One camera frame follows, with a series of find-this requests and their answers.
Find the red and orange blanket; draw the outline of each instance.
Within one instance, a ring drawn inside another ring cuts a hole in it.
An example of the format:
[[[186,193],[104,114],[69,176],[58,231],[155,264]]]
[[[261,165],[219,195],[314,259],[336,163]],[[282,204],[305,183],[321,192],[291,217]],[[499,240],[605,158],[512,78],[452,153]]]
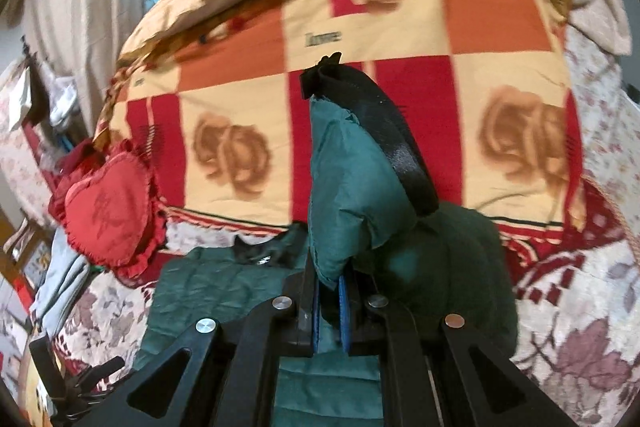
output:
[[[529,266],[574,247],[599,204],[597,190],[585,198],[562,56],[569,10],[570,0],[247,0],[121,70],[95,143],[146,147],[170,216],[276,232],[306,220],[299,74],[340,51],[401,108],[440,197],[490,216],[513,262]]]

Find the beige curtain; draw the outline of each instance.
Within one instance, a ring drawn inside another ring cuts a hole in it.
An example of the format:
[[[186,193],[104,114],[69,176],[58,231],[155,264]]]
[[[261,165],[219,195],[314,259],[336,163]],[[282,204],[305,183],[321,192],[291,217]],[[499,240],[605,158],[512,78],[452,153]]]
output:
[[[27,41],[57,74],[75,76],[90,134],[120,48],[142,15],[143,0],[24,0]]]

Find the black strap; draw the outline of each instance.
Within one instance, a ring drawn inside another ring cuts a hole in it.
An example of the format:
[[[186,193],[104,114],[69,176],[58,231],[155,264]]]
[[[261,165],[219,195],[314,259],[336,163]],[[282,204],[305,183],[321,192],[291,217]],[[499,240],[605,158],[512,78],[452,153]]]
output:
[[[105,363],[89,368],[87,372],[78,378],[79,390],[82,393],[90,393],[95,386],[98,385],[100,380],[109,378],[113,373],[121,370],[123,367],[124,359],[122,357],[113,357]]]
[[[324,97],[351,111],[379,145],[418,216],[438,209],[438,195],[402,114],[365,73],[340,64],[339,53],[323,57],[300,74],[302,97]]]
[[[258,245],[249,245],[236,235],[232,250],[236,263],[239,264],[293,268],[298,257],[306,253],[306,236],[306,223],[294,221],[285,232]]]

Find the dark green cloth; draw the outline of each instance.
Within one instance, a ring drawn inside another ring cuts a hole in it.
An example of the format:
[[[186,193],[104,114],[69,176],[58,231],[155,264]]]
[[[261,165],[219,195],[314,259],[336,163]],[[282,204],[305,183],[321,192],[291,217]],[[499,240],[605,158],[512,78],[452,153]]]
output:
[[[301,255],[298,268],[304,260]],[[293,271],[236,264],[231,248],[195,248],[169,261],[156,286],[134,368],[142,368],[200,318],[226,322],[245,316],[279,295],[284,278]],[[273,426],[382,427],[378,359],[349,359],[335,338],[322,321],[315,357],[280,360]]]
[[[450,203],[418,219],[380,147],[349,112],[312,98],[313,188],[310,250],[322,282],[335,287],[354,259],[385,294],[427,315],[436,329],[462,314],[505,352],[516,341],[516,312],[503,251],[492,222]],[[295,269],[305,260],[303,246]],[[134,365],[168,347],[202,317],[246,315],[279,295],[292,270],[241,265],[232,248],[196,248],[167,263],[156,286],[147,331]],[[272,425],[378,427],[382,396],[374,357],[348,358],[322,321],[319,353],[282,359]]]
[[[474,210],[441,202],[418,219],[398,177],[356,116],[311,97],[311,253],[321,281],[335,288],[349,259],[413,312],[449,313],[511,355],[518,317],[498,231]]]

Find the bed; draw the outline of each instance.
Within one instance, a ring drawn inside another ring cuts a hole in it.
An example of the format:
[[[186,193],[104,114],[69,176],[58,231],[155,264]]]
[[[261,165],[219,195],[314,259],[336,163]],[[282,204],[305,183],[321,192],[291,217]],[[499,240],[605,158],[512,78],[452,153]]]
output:
[[[440,197],[494,218],[518,303],[516,365],[578,425],[616,425],[640,391],[640,110],[615,55],[566,24],[569,0],[480,1],[481,14],[452,0],[161,0],[125,45],[95,143],[148,146],[166,250],[137,287],[109,272],[90,282],[54,342],[68,369],[119,355],[110,381],[128,371],[172,255],[305,219],[308,115],[294,85],[341,51],[401,107]],[[517,82],[501,73],[522,68],[533,73]],[[495,148],[482,149],[492,107],[519,100],[561,120],[570,144],[562,164],[546,154],[543,174],[495,168]]]

